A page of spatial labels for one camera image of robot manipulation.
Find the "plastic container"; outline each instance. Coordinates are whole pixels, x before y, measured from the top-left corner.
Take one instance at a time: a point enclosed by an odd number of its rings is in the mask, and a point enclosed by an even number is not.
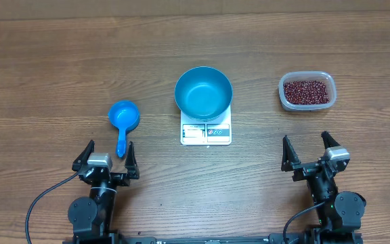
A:
[[[326,104],[298,105],[291,104],[285,98],[284,84],[292,81],[321,81],[326,84],[329,102]],[[287,111],[314,111],[331,107],[337,100],[337,89],[333,78],[323,71],[297,71],[285,74],[279,82],[279,97],[282,107]]]

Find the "wooden table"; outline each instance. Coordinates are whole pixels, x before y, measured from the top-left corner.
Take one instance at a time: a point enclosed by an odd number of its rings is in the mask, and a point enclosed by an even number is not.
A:
[[[173,89],[194,66],[222,70],[234,86],[233,142],[181,146]],[[330,109],[288,113],[278,82],[324,70],[336,82]],[[0,243],[25,243],[31,201],[72,174],[90,139],[114,154],[111,105],[141,111],[135,143],[141,179],[121,188],[113,227],[127,236],[255,236],[282,231],[311,205],[305,182],[280,171],[287,134],[302,161],[331,132],[351,153],[335,180],[368,206],[366,243],[390,243],[390,12],[100,18],[0,22]],[[89,187],[73,180],[38,202],[33,243],[61,243],[67,209]],[[316,223],[315,213],[290,231]]]

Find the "digital scale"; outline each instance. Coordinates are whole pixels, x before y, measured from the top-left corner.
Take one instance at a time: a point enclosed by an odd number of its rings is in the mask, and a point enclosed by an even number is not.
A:
[[[180,142],[182,145],[214,146],[231,144],[231,106],[212,121],[192,119],[181,112]]]

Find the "table surface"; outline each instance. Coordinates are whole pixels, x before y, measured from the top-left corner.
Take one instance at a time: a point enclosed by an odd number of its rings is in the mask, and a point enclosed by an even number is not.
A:
[[[174,86],[195,66],[222,70],[234,86],[230,146],[180,145]],[[278,82],[297,70],[334,77],[331,109],[282,109]],[[119,189],[112,224],[124,235],[282,231],[311,205],[306,183],[280,171],[282,137],[313,161],[328,130],[351,153],[339,189],[367,199],[366,243],[390,243],[390,12],[0,22],[0,243],[25,243],[30,203],[72,174],[90,139],[124,169],[107,117],[119,100],[141,112],[128,135],[141,178]],[[69,239],[68,206],[88,194],[73,180],[40,200],[33,243]],[[316,222],[311,213],[290,231]]]

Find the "wire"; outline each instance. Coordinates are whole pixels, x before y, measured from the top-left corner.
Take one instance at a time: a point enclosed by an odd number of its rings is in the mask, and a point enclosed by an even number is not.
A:
[[[325,203],[325,202],[318,203],[317,205],[314,205],[314,206],[309,207],[309,208],[307,208],[307,209],[305,209],[305,210],[303,210],[303,211],[301,211],[301,212],[299,212],[299,213],[296,213],[296,215],[294,215],[293,217],[291,217],[291,219],[289,219],[289,220],[287,221],[287,223],[286,223],[285,226],[284,226],[284,231],[282,232],[282,237],[284,238],[285,244],[288,244],[288,238],[287,238],[287,234],[286,234],[286,233],[287,233],[288,225],[290,225],[290,223],[291,223],[293,220],[297,219],[298,217],[302,216],[303,214],[306,214],[307,212],[309,212],[309,211],[311,211],[311,210],[313,210],[313,209],[316,209],[316,208],[318,208],[318,207],[323,206],[324,203]]]
[[[31,215],[31,211],[33,210],[33,207],[34,205],[37,203],[38,200],[40,200],[40,198],[42,198],[44,195],[46,195],[48,192],[50,192],[51,190],[71,181],[73,178],[77,177],[79,174],[79,172],[76,172],[74,173],[73,176],[61,181],[60,183],[56,184],[55,186],[52,186],[51,188],[48,188],[47,190],[45,190],[44,192],[42,192],[38,197],[36,197],[34,199],[34,201],[31,203],[31,206],[30,206],[30,209],[28,209],[28,212],[26,213],[26,218],[25,218],[25,235],[26,235],[26,241],[28,242],[28,244],[32,244],[31,243],[31,238],[30,238],[30,231],[29,231],[29,227],[28,227],[28,223],[30,221],[30,215]]]

